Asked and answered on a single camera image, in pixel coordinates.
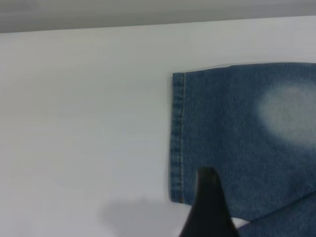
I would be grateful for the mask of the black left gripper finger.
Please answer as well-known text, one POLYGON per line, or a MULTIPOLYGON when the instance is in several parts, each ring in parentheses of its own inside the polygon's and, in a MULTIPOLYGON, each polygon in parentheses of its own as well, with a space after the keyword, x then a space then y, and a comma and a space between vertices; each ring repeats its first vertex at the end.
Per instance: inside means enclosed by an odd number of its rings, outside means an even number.
POLYGON ((196 197, 181 237, 238 237, 216 170, 197 171, 196 197))

